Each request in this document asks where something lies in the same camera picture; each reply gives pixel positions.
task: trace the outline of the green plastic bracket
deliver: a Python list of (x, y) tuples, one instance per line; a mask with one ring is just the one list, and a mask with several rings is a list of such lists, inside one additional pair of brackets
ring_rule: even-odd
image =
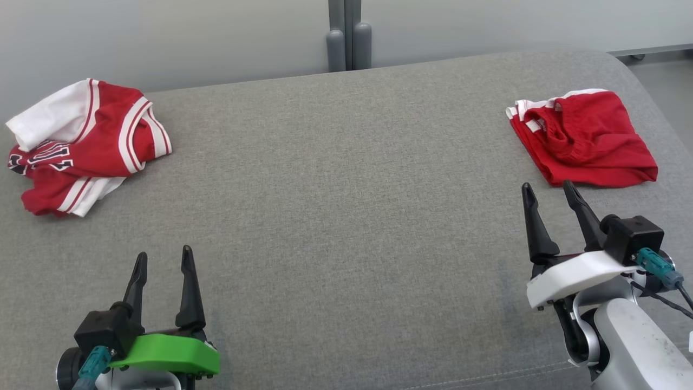
[(194, 375), (219, 374), (219, 352), (192, 337), (152, 333), (139, 336), (128, 357), (109, 367), (132, 366), (149, 371), (170, 371)]

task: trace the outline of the gray fabric surface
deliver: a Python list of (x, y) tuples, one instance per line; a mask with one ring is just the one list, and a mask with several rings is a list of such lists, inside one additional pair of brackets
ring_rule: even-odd
[[(693, 278), (693, 160), (633, 74), (595, 52), (509, 53), (151, 94), (174, 152), (84, 219), (34, 217), (0, 173), (0, 388), (50, 389), (89, 310), (150, 256), (143, 324), (170, 328), (195, 251), (222, 374), (201, 389), (585, 389), (555, 315), (525, 298), (520, 186), (566, 252), (577, 220), (504, 109), (618, 93), (659, 181), (583, 188), (599, 216), (643, 214)], [(0, 150), (13, 145), (0, 134)], [(683, 348), (691, 323), (642, 305)]]

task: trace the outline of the red stripe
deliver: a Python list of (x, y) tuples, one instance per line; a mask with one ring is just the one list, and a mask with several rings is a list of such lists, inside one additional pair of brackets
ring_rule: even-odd
[(80, 195), (84, 192), (85, 188), (87, 188), (87, 183), (91, 180), (91, 178), (88, 178), (84, 184), (82, 184), (82, 188), (80, 188), (80, 191), (77, 193), (77, 196), (75, 196), (75, 200), (72, 201), (72, 204), (70, 204), (70, 207), (67, 208), (67, 212), (72, 211), (72, 208), (75, 207), (75, 203), (77, 203), (77, 200), (80, 198)]
[(94, 80), (89, 79), (89, 112), (87, 112), (87, 119), (85, 120), (85, 125), (82, 127), (82, 131), (80, 131), (80, 134), (75, 138), (75, 141), (78, 141), (81, 137), (82, 134), (85, 133), (85, 130), (87, 129), (87, 125), (89, 125), (89, 119), (91, 119), (91, 110), (94, 106), (94, 86), (93, 86)]
[(137, 111), (135, 114), (134, 118), (132, 118), (132, 123), (130, 124), (130, 128), (128, 129), (128, 136), (125, 138), (125, 147), (128, 148), (128, 154), (130, 155), (130, 158), (132, 159), (132, 165), (134, 166), (136, 171), (140, 171), (140, 168), (138, 168), (137, 161), (134, 158), (137, 156), (133, 150), (130, 149), (130, 137), (134, 137), (134, 131), (132, 129), (135, 128), (135, 124), (139, 123), (139, 120), (141, 118), (141, 113), (142, 110), (147, 106), (148, 102), (144, 103), (144, 105)]
[(154, 118), (154, 113), (152, 112), (152, 108), (151, 108), (151, 107), (149, 107), (149, 110), (148, 110), (148, 111), (149, 111), (149, 117), (152, 118), (152, 122), (154, 122), (154, 124), (157, 125), (157, 127), (159, 128), (159, 131), (161, 131), (161, 138), (164, 139), (164, 145), (166, 146), (166, 154), (171, 153), (170, 147), (169, 147), (169, 145), (168, 145), (168, 140), (166, 139), (166, 134), (164, 133), (164, 129), (161, 128), (161, 126), (159, 126), (159, 121), (157, 121), (157, 120)]

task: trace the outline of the folded red garment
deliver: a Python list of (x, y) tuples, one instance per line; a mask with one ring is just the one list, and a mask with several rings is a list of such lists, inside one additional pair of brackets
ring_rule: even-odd
[(581, 90), (515, 103), (506, 114), (549, 184), (628, 187), (657, 180), (657, 164), (615, 93)]

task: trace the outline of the clothing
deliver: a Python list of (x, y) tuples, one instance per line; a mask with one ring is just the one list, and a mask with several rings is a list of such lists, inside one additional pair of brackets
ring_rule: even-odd
[(602, 187), (656, 181), (658, 168), (621, 99), (601, 89), (571, 91), (506, 109), (516, 134), (549, 184)]
[(18, 145), (8, 167), (31, 178), (27, 210), (84, 216), (147, 161), (171, 153), (164, 127), (140, 91), (87, 79), (12, 118)]

